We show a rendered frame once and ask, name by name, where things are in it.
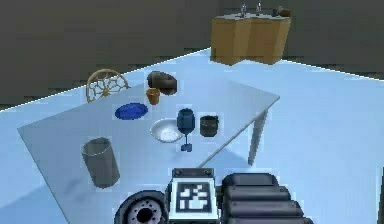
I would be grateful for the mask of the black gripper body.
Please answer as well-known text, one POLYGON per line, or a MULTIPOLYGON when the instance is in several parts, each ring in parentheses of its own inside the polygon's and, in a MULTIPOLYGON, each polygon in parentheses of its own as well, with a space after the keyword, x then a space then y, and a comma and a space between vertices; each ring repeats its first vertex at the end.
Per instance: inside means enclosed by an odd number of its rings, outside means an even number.
POLYGON ((114 224, 167 224, 165 195, 156 190, 143 190, 129 196, 119 207, 114 224))

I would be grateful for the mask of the grey cylindrical cup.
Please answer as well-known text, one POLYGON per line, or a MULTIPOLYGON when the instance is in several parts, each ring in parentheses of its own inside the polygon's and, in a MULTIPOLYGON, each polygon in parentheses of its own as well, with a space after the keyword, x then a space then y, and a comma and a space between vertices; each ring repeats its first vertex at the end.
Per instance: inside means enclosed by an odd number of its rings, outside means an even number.
POLYGON ((119 180, 119 168, 108 138, 88 141, 83 145, 81 154, 95 187, 108 188, 119 180))

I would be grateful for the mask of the grey table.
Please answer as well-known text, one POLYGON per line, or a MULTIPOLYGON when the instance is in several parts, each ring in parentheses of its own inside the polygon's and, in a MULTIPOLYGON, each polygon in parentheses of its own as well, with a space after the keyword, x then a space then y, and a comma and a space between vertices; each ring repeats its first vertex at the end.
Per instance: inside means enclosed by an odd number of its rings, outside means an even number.
POLYGON ((164 190, 174 168, 199 166, 261 120, 278 99, 226 78, 182 78, 177 93, 161 97, 145 116, 116 118, 120 106, 145 103, 145 91, 145 86, 138 85, 20 128, 69 224, 112 224, 128 196, 144 189, 164 190), (150 134, 156 121, 174 118, 183 108, 192 109, 196 117, 219 118, 216 137, 204 138, 198 132, 189 135, 190 153, 181 151, 178 143, 161 143, 150 134), (119 181, 107 189, 93 185, 81 155, 82 146, 98 137, 110 140, 120 171, 119 181))

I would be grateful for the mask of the white bowl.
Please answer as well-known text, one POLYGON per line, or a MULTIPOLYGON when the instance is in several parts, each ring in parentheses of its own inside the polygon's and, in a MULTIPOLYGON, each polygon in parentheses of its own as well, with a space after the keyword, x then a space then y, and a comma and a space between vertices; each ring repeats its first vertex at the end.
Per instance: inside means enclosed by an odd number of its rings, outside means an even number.
POLYGON ((183 137, 175 118, 157 120, 150 128, 150 134, 161 143, 174 143, 183 137))

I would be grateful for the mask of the blue wine glass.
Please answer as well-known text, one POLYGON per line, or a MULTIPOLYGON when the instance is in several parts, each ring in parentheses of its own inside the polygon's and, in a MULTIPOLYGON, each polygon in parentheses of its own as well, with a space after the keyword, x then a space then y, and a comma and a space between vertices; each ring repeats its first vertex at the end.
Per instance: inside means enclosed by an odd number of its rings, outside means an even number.
POLYGON ((188 142, 188 135, 195 129, 195 116, 192 109, 185 108, 178 112, 177 128, 185 136, 185 143, 181 146, 181 150, 191 152, 192 144, 188 142))

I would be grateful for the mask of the blue plate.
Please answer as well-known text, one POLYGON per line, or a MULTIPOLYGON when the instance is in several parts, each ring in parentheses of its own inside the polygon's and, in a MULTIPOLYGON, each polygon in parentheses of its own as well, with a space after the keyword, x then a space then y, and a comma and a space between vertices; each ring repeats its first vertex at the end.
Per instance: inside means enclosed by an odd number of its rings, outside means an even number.
POLYGON ((120 120, 135 120, 148 113, 146 105, 141 103, 128 103, 120 106, 115 111, 115 117, 120 120))

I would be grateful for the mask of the black cup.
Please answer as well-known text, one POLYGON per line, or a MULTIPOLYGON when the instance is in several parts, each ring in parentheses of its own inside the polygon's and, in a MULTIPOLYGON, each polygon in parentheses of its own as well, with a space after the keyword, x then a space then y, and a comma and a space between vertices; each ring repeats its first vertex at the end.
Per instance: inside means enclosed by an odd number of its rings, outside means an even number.
POLYGON ((203 116, 200 118, 200 134, 203 137, 214 137, 218 132, 218 116, 203 116))

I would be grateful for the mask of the orange cup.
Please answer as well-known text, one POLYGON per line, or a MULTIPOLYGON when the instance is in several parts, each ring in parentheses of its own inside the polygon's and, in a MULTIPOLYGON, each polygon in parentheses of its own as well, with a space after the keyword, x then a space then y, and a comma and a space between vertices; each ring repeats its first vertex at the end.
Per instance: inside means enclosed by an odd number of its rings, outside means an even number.
POLYGON ((159 103, 160 90, 156 88, 150 88, 146 91, 146 96, 151 105, 157 105, 159 103))

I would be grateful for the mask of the wooden round-backed chair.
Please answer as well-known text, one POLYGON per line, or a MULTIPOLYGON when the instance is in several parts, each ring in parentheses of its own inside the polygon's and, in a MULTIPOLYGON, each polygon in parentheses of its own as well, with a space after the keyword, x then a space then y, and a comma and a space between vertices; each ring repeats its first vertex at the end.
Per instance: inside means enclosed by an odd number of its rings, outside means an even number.
POLYGON ((90 103, 129 88, 128 81, 121 73, 112 69, 100 69, 87 80, 86 99, 90 103))

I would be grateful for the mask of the dark brown pot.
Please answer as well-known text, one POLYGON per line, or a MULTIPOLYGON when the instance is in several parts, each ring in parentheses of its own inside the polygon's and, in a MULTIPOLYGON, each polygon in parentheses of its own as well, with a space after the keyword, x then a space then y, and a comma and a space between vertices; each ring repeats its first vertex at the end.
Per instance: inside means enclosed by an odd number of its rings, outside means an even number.
POLYGON ((276 8, 272 11, 272 16, 273 17, 276 17, 276 16, 290 17, 291 11, 289 9, 285 9, 285 8, 279 6, 278 8, 276 8))

